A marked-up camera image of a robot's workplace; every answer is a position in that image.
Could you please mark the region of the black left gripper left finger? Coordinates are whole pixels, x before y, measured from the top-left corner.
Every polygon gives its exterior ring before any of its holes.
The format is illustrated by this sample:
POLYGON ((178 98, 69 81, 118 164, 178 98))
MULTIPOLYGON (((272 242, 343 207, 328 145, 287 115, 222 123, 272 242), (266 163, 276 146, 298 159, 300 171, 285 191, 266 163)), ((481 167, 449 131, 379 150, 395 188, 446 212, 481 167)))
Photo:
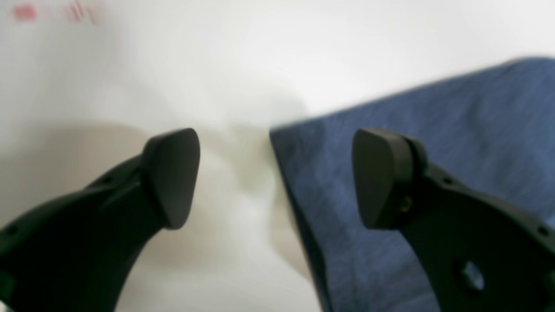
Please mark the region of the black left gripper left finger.
POLYGON ((2 304, 9 312, 113 312, 148 241, 186 223, 199 162, 195 130, 163 133, 84 189, 8 223, 2 304))

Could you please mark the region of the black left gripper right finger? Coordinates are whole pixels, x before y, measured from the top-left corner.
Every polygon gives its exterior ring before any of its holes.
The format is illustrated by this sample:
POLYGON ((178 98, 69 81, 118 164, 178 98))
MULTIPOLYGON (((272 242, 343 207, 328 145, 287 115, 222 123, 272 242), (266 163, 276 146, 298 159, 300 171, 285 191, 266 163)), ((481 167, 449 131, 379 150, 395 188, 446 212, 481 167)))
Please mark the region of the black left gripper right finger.
POLYGON ((400 231, 443 312, 552 312, 554 231, 525 209, 467 188, 389 130, 353 137, 359 215, 400 231))

